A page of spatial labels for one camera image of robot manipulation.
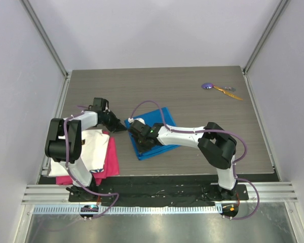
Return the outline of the blue cloth napkin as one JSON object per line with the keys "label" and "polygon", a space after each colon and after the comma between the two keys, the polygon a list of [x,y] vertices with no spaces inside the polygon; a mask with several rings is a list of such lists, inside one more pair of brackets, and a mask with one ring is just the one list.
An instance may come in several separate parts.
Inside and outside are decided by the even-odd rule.
{"label": "blue cloth napkin", "polygon": [[[167,107],[162,108],[164,119],[167,125],[170,126],[176,126],[176,123]],[[134,119],[142,118],[144,122],[149,125],[150,127],[154,125],[154,123],[162,123],[162,117],[160,111],[154,110],[145,114],[141,114],[138,116],[133,117]],[[129,134],[131,143],[133,145],[136,157],[138,160],[146,160],[152,157],[155,157],[157,155],[163,154],[165,152],[168,152],[170,150],[173,150],[175,148],[178,148],[179,145],[167,145],[167,146],[155,146],[151,150],[147,152],[139,152],[137,145],[135,144],[134,138]]]}

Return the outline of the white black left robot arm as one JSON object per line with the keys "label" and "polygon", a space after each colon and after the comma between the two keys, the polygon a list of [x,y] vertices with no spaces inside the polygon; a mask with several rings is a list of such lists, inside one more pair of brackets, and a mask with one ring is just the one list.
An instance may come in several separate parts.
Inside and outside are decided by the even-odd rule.
{"label": "white black left robot arm", "polygon": [[98,193],[93,174],[85,167],[81,159],[82,131],[98,125],[105,126],[110,132],[122,132],[126,127],[109,108],[109,101],[94,98],[93,103],[78,115],[68,118],[53,118],[50,121],[45,144],[45,155],[61,164],[72,179],[69,192],[92,202]]}

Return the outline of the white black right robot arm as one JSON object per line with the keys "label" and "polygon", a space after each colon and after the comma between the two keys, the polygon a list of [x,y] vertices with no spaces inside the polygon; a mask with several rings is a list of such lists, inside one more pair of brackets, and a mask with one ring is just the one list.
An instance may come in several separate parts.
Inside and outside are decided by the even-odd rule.
{"label": "white black right robot arm", "polygon": [[208,193],[208,197],[229,200],[237,195],[237,179],[233,170],[237,142],[216,123],[209,122],[206,127],[181,128],[162,123],[149,126],[142,119],[135,119],[128,132],[140,152],[168,145],[198,149],[217,171],[218,189]]}

